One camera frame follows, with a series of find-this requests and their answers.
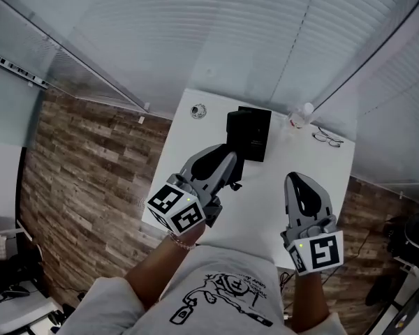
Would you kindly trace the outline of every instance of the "eyeglasses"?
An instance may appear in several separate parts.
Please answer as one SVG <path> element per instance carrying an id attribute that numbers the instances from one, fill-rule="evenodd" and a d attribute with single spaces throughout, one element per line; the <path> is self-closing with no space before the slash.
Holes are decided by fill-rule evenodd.
<path id="1" fill-rule="evenodd" d="M 312 136 L 317 139 L 319 142 L 329 142 L 329 145 L 334 148 L 340 148 L 341 144 L 344 142 L 343 140 L 334 139 L 329 134 L 323 132 L 320 127 L 318 127 L 319 131 L 316 133 L 312 133 Z"/>

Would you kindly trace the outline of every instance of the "shirt sleeve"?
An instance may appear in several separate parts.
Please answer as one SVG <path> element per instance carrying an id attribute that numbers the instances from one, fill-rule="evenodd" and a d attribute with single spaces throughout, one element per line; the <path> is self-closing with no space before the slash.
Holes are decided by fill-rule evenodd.
<path id="1" fill-rule="evenodd" d="M 326 320 L 300 335 L 348 335 L 340 323 L 337 313 L 332 313 Z"/>
<path id="2" fill-rule="evenodd" d="M 145 313 L 123 278 L 98 278 L 58 335 L 120 335 Z"/>

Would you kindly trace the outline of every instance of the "white marker cube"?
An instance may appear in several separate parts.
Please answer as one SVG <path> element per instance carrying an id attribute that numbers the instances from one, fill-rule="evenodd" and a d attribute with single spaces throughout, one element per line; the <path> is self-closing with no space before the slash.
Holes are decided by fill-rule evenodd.
<path id="1" fill-rule="evenodd" d="M 296 239 L 287 247 L 287 251 L 301 276 L 338 267 L 344 261 L 343 231 Z"/>
<path id="2" fill-rule="evenodd" d="M 205 221 L 198 198 L 169 183 L 148 199 L 146 207 L 161 225 L 177 236 Z"/>

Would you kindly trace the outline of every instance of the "air vent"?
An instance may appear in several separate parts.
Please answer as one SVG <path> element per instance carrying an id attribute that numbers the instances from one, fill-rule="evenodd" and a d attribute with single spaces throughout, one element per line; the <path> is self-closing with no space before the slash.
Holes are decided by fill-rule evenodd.
<path id="1" fill-rule="evenodd" d="M 19 77 L 22 77 L 33 84 L 39 86 L 40 88 L 47 89 L 48 84 L 46 81 L 44 81 L 42 78 L 37 77 L 36 75 L 33 75 L 32 73 L 28 72 L 27 70 L 20 68 L 13 62 L 3 58 L 0 56 L 0 67 L 5 68 L 6 70 L 9 70 L 10 72 L 18 75 Z"/>

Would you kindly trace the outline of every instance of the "white desk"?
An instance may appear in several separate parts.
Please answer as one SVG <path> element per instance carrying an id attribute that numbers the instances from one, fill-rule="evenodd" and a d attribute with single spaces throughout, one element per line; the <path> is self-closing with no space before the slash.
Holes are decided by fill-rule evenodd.
<path id="1" fill-rule="evenodd" d="M 190 115 L 191 107 L 202 103 L 207 115 L 200 120 Z M 157 166 L 151 193 L 182 169 L 195 153 L 226 142 L 226 116 L 240 105 L 237 100 L 187 89 L 180 101 L 168 139 Z M 354 154 L 353 142 L 344 140 L 340 148 L 330 147 L 312 137 L 315 126 L 306 126 L 291 137 L 285 116 L 272 113 L 263 163 L 245 161 L 241 184 L 235 192 L 225 187 L 218 196 L 223 210 L 213 228 L 207 228 L 199 244 L 231 248 L 271 259 L 278 267 L 294 269 L 279 233 L 286 229 L 284 179 L 289 172 L 301 172 L 324 187 L 338 215 L 343 204 Z M 142 220 L 166 230 L 145 209 Z"/>

